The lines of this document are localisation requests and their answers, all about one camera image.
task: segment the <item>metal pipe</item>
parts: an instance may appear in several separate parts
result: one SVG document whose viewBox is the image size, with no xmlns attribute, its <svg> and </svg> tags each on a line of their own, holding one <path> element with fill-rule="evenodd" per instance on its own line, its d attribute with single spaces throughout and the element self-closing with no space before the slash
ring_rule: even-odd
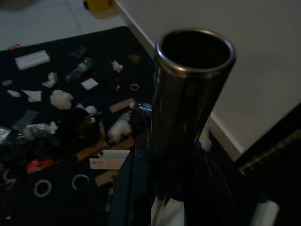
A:
<svg viewBox="0 0 301 226">
<path fill-rule="evenodd" d="M 163 200 L 199 138 L 236 53 L 226 38 L 202 29 L 168 33 L 155 48 L 151 178 Z"/>
</svg>

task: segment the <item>black tablecloth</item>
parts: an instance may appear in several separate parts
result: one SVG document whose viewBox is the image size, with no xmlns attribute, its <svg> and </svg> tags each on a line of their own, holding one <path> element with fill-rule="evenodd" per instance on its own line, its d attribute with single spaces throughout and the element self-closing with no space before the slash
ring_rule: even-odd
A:
<svg viewBox="0 0 301 226">
<path fill-rule="evenodd" d="M 94 67 L 84 76 L 74 82 L 66 82 L 65 76 L 80 62 L 68 57 L 78 46 L 88 49 L 88 56 L 94 60 Z M 15 64 L 15 57 L 46 50 L 52 61 L 43 65 L 20 71 Z M 132 65 L 128 55 L 138 54 L 141 63 Z M 111 62 L 116 60 L 124 66 L 121 75 L 124 85 L 115 92 L 101 84 L 90 92 L 86 91 L 81 82 L 92 77 L 98 83 L 107 75 L 116 73 Z M 41 85 L 48 80 L 48 74 L 58 74 L 57 84 L 49 89 Z M 50 104 L 50 95 L 53 90 L 72 94 L 73 106 L 82 103 L 85 107 L 95 106 L 103 112 L 103 122 L 108 129 L 116 119 L 126 111 L 111 114 L 109 106 L 119 101 L 133 97 L 136 102 L 149 102 L 152 87 L 153 62 L 142 45 L 127 27 L 119 27 L 103 32 L 97 32 L 78 37 L 56 40 L 34 46 L 20 48 L 14 51 L 0 52 L 1 81 L 12 80 L 9 87 L 0 85 L 0 126 L 11 128 L 12 124 L 20 119 L 27 110 L 39 112 L 34 123 L 58 121 L 64 118 L 66 111 L 58 110 Z M 130 91 L 129 85 L 138 83 L 140 91 Z M 20 98 L 13 98 L 7 89 L 21 93 Z M 41 102 L 28 102 L 28 97 L 21 90 L 42 90 Z M 14 213 L 13 219 L 17 225 L 57 225 L 62 222 L 72 225 L 101 225 L 106 221 L 103 214 L 102 198 L 106 196 L 106 185 L 97 188 L 94 177 L 102 171 L 90 170 L 88 160 L 78 163 L 74 158 L 52 165 L 40 172 L 33 173 L 22 180 L 21 188 L 25 193 L 21 206 Z M 91 177 L 91 183 L 75 191 L 71 186 L 72 178 L 79 173 Z M 38 198 L 33 194 L 34 184 L 40 179 L 48 179 L 53 190 L 45 198 Z"/>
</svg>

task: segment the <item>floor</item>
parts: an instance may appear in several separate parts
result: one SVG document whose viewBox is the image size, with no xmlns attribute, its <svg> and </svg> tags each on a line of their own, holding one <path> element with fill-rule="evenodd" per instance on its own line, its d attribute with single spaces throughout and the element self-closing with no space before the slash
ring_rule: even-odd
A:
<svg viewBox="0 0 301 226">
<path fill-rule="evenodd" d="M 123 26 L 114 9 L 91 13 L 83 0 L 0 0 L 0 51 Z"/>
</svg>

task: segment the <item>white wall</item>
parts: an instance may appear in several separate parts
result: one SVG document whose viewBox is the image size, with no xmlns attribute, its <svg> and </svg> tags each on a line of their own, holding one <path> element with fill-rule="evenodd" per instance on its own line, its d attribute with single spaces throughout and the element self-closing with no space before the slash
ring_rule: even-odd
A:
<svg viewBox="0 0 301 226">
<path fill-rule="evenodd" d="M 238 52 L 212 116 L 246 150 L 301 101 L 299 0 L 118 0 L 147 38 L 202 27 Z"/>
</svg>

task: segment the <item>pipe opening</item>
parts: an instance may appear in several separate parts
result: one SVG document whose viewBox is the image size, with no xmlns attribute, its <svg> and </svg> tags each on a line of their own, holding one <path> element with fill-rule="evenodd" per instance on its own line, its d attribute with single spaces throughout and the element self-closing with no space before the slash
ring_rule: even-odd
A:
<svg viewBox="0 0 301 226">
<path fill-rule="evenodd" d="M 194 68 L 221 66 L 231 57 L 227 43 L 214 33 L 180 31 L 168 34 L 161 43 L 161 53 L 174 63 Z"/>
</svg>

